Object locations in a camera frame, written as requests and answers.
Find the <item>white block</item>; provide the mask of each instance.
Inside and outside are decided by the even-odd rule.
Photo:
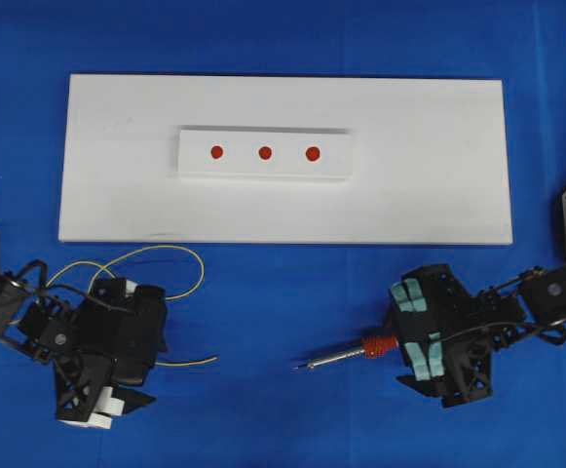
[[[509,244],[502,83],[72,75],[59,239]]]
[[[178,173],[180,176],[345,180],[352,174],[352,139],[337,129],[301,132],[301,129],[186,128],[179,134]]]

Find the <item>screw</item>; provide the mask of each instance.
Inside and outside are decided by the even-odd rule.
[[[562,287],[557,283],[551,283],[550,285],[548,285],[547,291],[549,295],[558,296],[562,294]]]
[[[60,333],[56,335],[56,345],[61,346],[62,344],[66,343],[66,335],[64,333]]]

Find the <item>blue background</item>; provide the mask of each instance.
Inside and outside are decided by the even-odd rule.
[[[450,410],[396,383],[397,353],[290,370],[379,325],[416,266],[449,262],[476,292],[559,264],[566,0],[0,0],[4,269],[137,247],[57,241],[68,76],[95,71],[501,78],[514,244],[195,246],[207,278],[170,308],[171,358],[220,361],[155,369],[158,402],[101,432],[53,421],[51,369],[0,347],[0,466],[566,466],[566,345],[502,351],[495,395]],[[178,291],[198,273],[169,252],[118,271]]]

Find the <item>yellow wire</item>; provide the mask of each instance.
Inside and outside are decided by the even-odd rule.
[[[111,276],[112,278],[116,278],[116,275],[114,275],[111,271],[109,271],[109,269],[107,269],[106,267],[104,267],[103,265],[101,265],[100,263],[96,263],[95,261],[91,261],[91,260],[77,260],[77,261],[73,261],[72,263],[68,263],[66,266],[64,266],[61,270],[59,270],[55,275],[53,275],[49,281],[47,282],[47,286],[52,285],[58,278],[61,277],[61,275],[63,275],[64,273],[66,273],[68,270],[70,270],[71,268],[74,268],[75,266],[79,266],[79,265],[90,265],[90,266],[95,266],[96,268],[98,268],[98,271],[104,271],[105,273],[107,273],[109,276]],[[10,322],[10,325],[17,325],[18,323],[20,323],[21,319],[16,319],[13,320],[12,322]]]
[[[170,295],[168,297],[166,297],[167,301],[171,301],[171,300],[177,300],[180,299],[182,297],[187,297],[188,295],[190,295],[191,293],[193,293],[195,290],[197,290],[200,285],[203,283],[203,279],[205,278],[205,263],[203,262],[203,260],[200,258],[200,256],[195,253],[194,251],[192,251],[191,249],[188,249],[186,247],[181,247],[181,246],[172,246],[172,245],[166,245],[166,244],[161,244],[159,246],[149,246],[149,247],[143,247],[141,249],[137,249],[136,251],[132,251],[129,253],[125,253],[124,255],[121,255],[117,258],[114,258],[113,260],[108,261],[107,263],[105,263],[104,265],[102,265],[102,269],[105,270],[107,267],[111,266],[111,265],[115,265],[116,263],[119,263],[131,256],[137,255],[137,254],[141,254],[142,252],[146,252],[146,251],[155,251],[155,250],[159,250],[159,249],[171,249],[171,250],[175,250],[175,251],[184,251],[189,253],[190,255],[192,255],[194,258],[196,258],[196,261],[198,261],[198,264],[201,267],[201,274],[200,277],[198,278],[198,281],[196,283],[194,283],[194,285],[187,290],[186,292],[182,292],[180,294],[176,294],[176,295]],[[92,279],[90,280],[90,284],[88,285],[88,293],[92,290],[92,285],[94,283],[94,280],[98,277],[98,275],[100,274],[102,270],[98,270],[96,271],[96,273],[94,273],[94,276],[92,276]]]
[[[188,366],[199,366],[200,364],[212,363],[218,359],[218,356],[211,356],[210,358],[202,359],[200,361],[187,361],[186,363],[165,363],[163,361],[157,361],[155,364],[166,368],[187,368]]]

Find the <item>black cable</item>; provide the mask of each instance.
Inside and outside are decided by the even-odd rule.
[[[564,336],[566,329],[564,329],[563,327],[545,327],[545,326],[542,326],[542,325],[531,324],[529,322],[490,322],[488,324],[478,325],[476,327],[471,327],[469,329],[456,331],[455,333],[450,334],[449,336],[446,336],[444,338],[439,338],[439,339],[433,339],[433,340],[430,340],[430,342],[436,343],[436,342],[449,341],[450,339],[454,339],[454,338],[457,338],[459,336],[463,336],[465,334],[482,331],[484,329],[489,329],[491,327],[500,327],[500,326],[503,326],[503,327],[521,327],[522,329],[529,329],[530,331],[527,332],[525,335],[523,335],[521,337],[521,339],[526,338],[526,337],[531,336],[531,335],[537,335],[541,339],[544,339],[545,341],[548,341],[552,344],[561,344],[566,340],[566,336]],[[563,339],[561,340],[561,343],[559,342],[559,340],[557,340],[558,337],[540,335],[540,333],[542,333],[544,331],[552,331],[552,332],[555,331],[555,332],[562,333],[563,336],[561,336],[561,338],[563,338]]]
[[[15,281],[20,280],[34,268],[39,268],[38,288],[44,288],[47,285],[47,264],[42,260],[33,260],[27,263],[14,277]]]

